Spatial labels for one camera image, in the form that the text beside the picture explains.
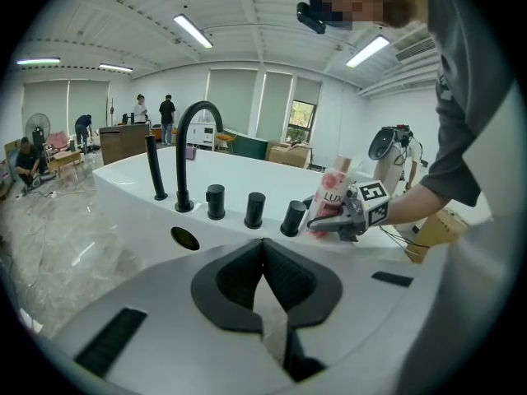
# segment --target gray sleeve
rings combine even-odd
[[[462,155],[475,139],[465,114],[444,79],[436,84],[439,114],[439,151],[421,184],[444,198],[475,207],[481,190]]]

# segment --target window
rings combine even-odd
[[[286,142],[310,141],[315,111],[316,105],[293,101],[289,124],[287,125]]]

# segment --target pink bottle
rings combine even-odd
[[[335,161],[334,168],[329,168],[324,172],[322,183],[316,191],[307,214],[308,221],[338,214],[343,197],[349,187],[350,179],[347,176],[347,171],[351,163],[352,160],[349,158],[339,156]],[[321,239],[328,234],[325,231],[311,231],[309,228],[307,232],[317,239]]]

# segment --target man in black shirt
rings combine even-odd
[[[172,124],[174,123],[175,107],[172,104],[172,95],[167,95],[161,103],[161,141],[163,145],[170,146],[172,143]]]
[[[81,137],[85,144],[88,144],[88,129],[90,129],[90,138],[93,139],[91,131],[91,116],[84,114],[75,122],[75,133],[77,134],[77,145],[81,144]]]
[[[28,138],[23,137],[16,158],[15,171],[27,186],[31,186],[37,170],[40,174],[45,172],[46,160],[39,155],[35,145],[31,145]]]

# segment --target wooden desk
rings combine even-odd
[[[130,124],[100,129],[100,149],[105,165],[130,156],[144,154],[147,151],[145,136],[149,134],[148,124]]]
[[[70,162],[73,163],[73,166],[76,170],[77,164],[75,164],[75,162],[78,161],[79,165],[82,163],[81,153],[81,151],[65,151],[55,154],[53,159],[48,164],[49,171],[58,171],[58,177],[60,178],[60,169]]]

